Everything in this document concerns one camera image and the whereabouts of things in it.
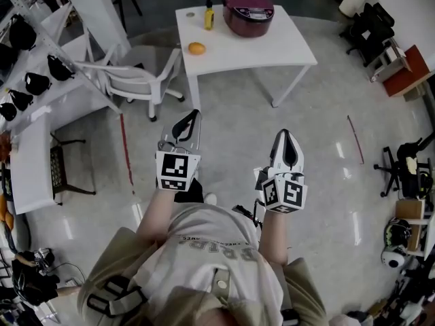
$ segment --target white t-shirt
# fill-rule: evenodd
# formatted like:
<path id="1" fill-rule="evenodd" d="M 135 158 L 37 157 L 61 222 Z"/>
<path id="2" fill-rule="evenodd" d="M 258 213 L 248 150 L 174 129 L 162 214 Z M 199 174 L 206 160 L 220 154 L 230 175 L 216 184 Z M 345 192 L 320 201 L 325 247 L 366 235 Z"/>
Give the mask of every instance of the white t-shirt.
<path id="1" fill-rule="evenodd" d="M 168 237 L 134 277 L 148 298 L 151 320 L 177 286 L 210 292 L 219 268 L 230 273 L 228 301 L 258 302 L 266 308 L 271 325 L 282 325 L 283 291 L 258 252 L 251 220 L 209 204 L 185 204 L 174 213 Z"/>

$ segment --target maroon rice cooker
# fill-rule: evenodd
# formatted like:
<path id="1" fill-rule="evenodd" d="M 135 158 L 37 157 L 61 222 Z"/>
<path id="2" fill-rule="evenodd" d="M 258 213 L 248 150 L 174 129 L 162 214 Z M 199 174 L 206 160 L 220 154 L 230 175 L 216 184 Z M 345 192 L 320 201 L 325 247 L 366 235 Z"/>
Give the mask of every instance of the maroon rice cooker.
<path id="1" fill-rule="evenodd" d="M 243 37 L 266 34 L 275 13 L 270 0 L 223 0 L 223 4 L 225 23 Z"/>

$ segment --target yellow bottle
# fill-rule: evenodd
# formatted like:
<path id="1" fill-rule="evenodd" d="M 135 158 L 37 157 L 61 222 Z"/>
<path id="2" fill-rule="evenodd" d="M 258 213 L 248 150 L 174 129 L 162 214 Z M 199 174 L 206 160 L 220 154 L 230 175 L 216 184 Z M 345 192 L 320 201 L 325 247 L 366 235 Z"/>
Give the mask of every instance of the yellow bottle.
<path id="1" fill-rule="evenodd" d="M 207 10 L 205 11 L 205 17 L 204 17 L 204 29 L 205 30 L 211 30 L 213 29 L 213 19 L 215 12 L 211 9 L 213 4 L 211 1 L 207 2 Z"/>

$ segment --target white chair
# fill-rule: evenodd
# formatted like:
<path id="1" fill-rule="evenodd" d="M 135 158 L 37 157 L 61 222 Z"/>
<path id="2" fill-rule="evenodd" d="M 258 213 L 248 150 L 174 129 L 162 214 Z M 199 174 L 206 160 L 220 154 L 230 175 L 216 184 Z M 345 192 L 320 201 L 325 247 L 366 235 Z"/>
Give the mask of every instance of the white chair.
<path id="1" fill-rule="evenodd" d="M 117 65 L 109 65 L 117 46 L 112 46 L 101 62 L 74 62 L 83 69 L 97 70 L 101 89 L 109 95 L 124 96 L 131 103 L 135 99 L 149 101 L 148 116 L 157 120 L 154 105 L 161 104 L 163 96 L 170 94 L 183 102 L 182 93 L 168 88 L 179 73 L 181 50 L 135 46 Z"/>

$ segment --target shoe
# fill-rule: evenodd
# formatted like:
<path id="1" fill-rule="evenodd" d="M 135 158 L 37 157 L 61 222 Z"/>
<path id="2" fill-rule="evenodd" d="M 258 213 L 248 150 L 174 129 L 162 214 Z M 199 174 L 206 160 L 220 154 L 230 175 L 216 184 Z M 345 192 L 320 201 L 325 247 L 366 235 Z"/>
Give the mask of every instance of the shoe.
<path id="1" fill-rule="evenodd" d="M 204 197 L 204 203 L 216 205 L 218 203 L 218 197 L 216 197 L 214 193 L 207 193 Z"/>

